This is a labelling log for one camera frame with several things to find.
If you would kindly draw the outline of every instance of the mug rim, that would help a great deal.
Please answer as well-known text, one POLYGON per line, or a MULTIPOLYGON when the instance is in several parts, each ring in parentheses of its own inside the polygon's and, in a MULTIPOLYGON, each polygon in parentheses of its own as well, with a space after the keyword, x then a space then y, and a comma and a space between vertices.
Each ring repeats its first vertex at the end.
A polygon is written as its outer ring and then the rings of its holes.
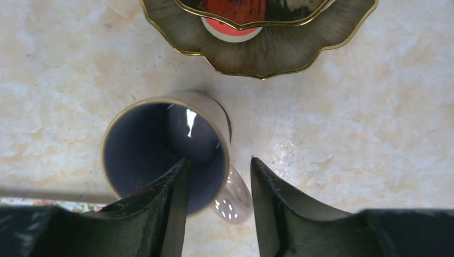
MULTIPOLYGON (((229 116, 227 115, 227 112, 225 112, 224 108, 216 101, 214 100, 213 98, 211 98, 210 96, 208 95, 205 95, 205 94, 201 94, 201 93, 197 93, 197 92, 187 92, 187 93, 193 93, 193 94, 198 94, 198 95, 202 95, 202 96, 205 96, 205 97, 208 97, 210 98, 212 101, 214 101, 216 104, 219 105, 219 107, 221 107, 223 113, 225 114, 225 117, 227 119, 227 129, 228 129, 228 132, 229 132, 229 135, 227 140, 224 138, 224 136, 221 136, 222 133, 220 131, 220 129, 214 125, 214 122, 212 121, 212 119, 208 118, 208 116, 206 115, 206 113, 204 113, 203 111, 200 111, 198 108, 192 106, 191 104, 188 104, 187 102, 183 101, 183 100, 180 100, 178 98, 174 98, 172 97, 171 95, 170 96, 158 96, 158 97, 149 97, 149 98, 146 98, 146 99, 143 99, 143 100, 140 100, 140 101, 137 101, 137 102, 134 102, 130 105, 128 105, 126 108, 124 108, 123 110, 121 110, 118 114, 115 115, 115 117, 113 118, 113 120, 109 123, 109 125, 107 126, 107 129, 105 129, 104 131, 104 135, 102 137, 102 141, 101 141, 101 155, 100 155, 100 158, 101 158, 101 168, 102 168, 102 173, 103 173, 103 176, 104 176, 104 179, 107 181, 107 184, 110 188, 110 191, 114 194, 115 198, 117 198, 118 200, 119 199, 122 199, 122 197, 120 196, 120 194, 115 190, 114 186, 112 185, 112 183, 110 182, 110 179, 107 175, 107 169, 105 167, 105 163, 104 163, 104 153, 105 153, 105 145, 106 145, 106 140, 107 140, 107 137, 109 136, 112 128, 117 124, 117 122, 123 118, 128 112, 132 111, 133 109, 141 106, 141 105, 144 105, 144 104, 150 104, 150 103, 168 103, 168 104, 177 104, 177 105, 180 105, 180 106, 183 106, 183 107, 186 107, 188 109, 191 109, 195 112, 197 112, 198 115, 201 115, 209 124, 210 126, 213 128, 213 130, 216 132, 216 135, 219 137, 220 141, 221 141, 221 147, 222 147, 222 150, 225 152, 225 169, 224 169, 224 178, 223 178, 223 181, 222 181, 222 184, 221 184, 221 187, 218 189, 218 191, 216 192, 215 196, 213 197, 213 199, 211 200, 211 202, 216 199, 219 194, 221 193, 222 189, 224 188, 225 186, 225 183, 227 183, 227 176, 229 175, 229 170, 230 170, 230 152, 229 152, 229 149, 227 147, 227 145, 230 143, 231 141, 231 138, 232 138, 232 131, 231 131, 231 125, 230 125, 230 120, 229 120, 229 116)), ((202 212, 203 210, 205 210, 206 208, 209 207, 209 204, 207 204, 206 206, 204 206, 203 208, 191 213, 191 214, 188 214, 188 217, 189 216, 193 216, 193 215, 196 215, 200 212, 202 212)))

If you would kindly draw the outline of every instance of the floral tablecloth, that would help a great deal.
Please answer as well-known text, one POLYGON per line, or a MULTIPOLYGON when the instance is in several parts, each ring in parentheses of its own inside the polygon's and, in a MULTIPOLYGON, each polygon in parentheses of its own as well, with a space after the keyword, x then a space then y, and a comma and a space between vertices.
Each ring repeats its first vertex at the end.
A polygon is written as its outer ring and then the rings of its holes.
POLYGON ((68 201, 57 201, 49 199, 31 199, 31 198, 11 198, 4 197, 0 198, 0 206, 11 206, 11 205, 26 205, 26 206, 42 206, 42 205, 59 205, 67 210, 75 213, 83 213, 85 211, 99 211, 102 207, 106 206, 100 203, 86 203, 86 202, 68 202, 68 201))

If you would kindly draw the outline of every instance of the countertop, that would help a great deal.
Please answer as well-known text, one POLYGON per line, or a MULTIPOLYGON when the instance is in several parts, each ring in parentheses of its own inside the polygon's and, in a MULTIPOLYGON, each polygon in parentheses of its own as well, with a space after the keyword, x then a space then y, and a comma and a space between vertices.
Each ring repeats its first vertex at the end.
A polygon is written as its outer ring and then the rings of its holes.
MULTIPOLYGON (((257 156, 347 211, 454 206, 454 2, 387 0, 345 47, 266 81, 174 51, 138 1, 8 0, 0 9, 0 195, 106 203, 100 143, 127 105, 178 90, 218 100, 232 164, 257 156)), ((259 256, 254 219, 207 209, 183 256, 259 256)))

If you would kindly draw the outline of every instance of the mug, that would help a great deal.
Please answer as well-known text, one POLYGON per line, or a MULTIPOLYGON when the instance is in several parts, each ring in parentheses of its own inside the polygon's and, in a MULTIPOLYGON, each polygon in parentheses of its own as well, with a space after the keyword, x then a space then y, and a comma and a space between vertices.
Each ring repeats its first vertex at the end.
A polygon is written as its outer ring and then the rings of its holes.
POLYGON ((155 181, 182 158, 191 163, 188 214, 213 201, 229 167, 230 121, 212 98, 194 92, 151 97, 126 107, 101 144, 104 174, 118 198, 155 181))

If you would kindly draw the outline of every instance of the gold-trimmed plate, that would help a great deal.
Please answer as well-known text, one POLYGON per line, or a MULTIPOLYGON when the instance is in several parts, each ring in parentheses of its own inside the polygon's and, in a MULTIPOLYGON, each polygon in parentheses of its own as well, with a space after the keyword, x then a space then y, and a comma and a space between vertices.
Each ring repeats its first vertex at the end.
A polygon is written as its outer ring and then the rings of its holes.
POLYGON ((319 15, 333 0, 175 0, 184 10, 222 21, 233 28, 299 26, 319 15))
POLYGON ((262 80, 303 71, 321 51, 346 45, 378 5, 378 0, 335 0, 305 25, 264 27, 248 41, 228 43, 175 0, 140 1, 148 22, 178 52, 204 56, 219 73, 262 80))

